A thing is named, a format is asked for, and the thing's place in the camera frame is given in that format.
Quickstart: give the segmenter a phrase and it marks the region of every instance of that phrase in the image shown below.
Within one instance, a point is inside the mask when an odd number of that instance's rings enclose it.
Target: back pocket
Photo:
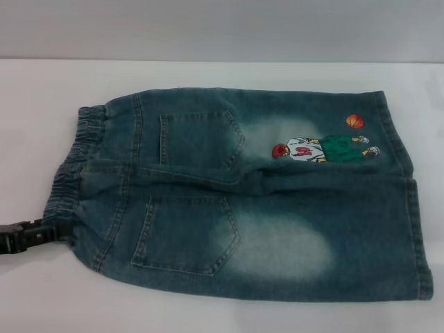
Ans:
[[[244,136],[228,111],[160,115],[160,164],[229,169]]]
[[[240,238],[225,198],[151,196],[131,264],[213,275]]]

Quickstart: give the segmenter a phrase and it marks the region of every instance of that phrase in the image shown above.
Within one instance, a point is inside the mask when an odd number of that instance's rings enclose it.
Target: jeans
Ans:
[[[412,173],[383,92],[151,90],[79,110],[44,223],[143,287],[429,300]]]

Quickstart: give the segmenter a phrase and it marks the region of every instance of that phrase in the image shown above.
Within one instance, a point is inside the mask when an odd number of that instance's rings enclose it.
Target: white jersey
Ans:
[[[325,159],[324,152],[319,143],[312,143],[306,137],[296,137],[287,143],[289,155],[296,161],[316,162],[318,158]]]

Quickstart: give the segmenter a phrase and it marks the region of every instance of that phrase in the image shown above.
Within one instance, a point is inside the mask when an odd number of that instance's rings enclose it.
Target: white table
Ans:
[[[384,90],[416,168],[430,302],[303,304],[186,296],[85,268],[63,245],[0,256],[1,332],[444,332],[444,65],[0,60],[0,223],[42,216],[77,109],[152,88]]]

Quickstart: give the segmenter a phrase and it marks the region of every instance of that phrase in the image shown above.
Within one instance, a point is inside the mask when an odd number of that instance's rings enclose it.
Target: gray wall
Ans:
[[[444,62],[444,0],[0,0],[0,58]]]

